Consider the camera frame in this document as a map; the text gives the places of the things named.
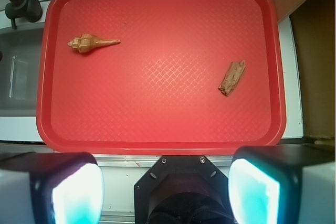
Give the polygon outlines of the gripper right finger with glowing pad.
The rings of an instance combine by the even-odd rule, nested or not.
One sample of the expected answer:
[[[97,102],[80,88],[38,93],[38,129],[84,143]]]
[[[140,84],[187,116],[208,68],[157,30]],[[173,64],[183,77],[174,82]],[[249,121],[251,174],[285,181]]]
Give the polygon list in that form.
[[[335,148],[241,147],[228,193],[238,223],[335,223]]]

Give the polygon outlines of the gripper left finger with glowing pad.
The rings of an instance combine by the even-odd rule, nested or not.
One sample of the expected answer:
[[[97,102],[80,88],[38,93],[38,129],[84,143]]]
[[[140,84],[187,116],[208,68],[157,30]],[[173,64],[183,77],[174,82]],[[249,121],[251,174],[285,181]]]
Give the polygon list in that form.
[[[103,198],[90,153],[1,153],[1,223],[99,223]]]

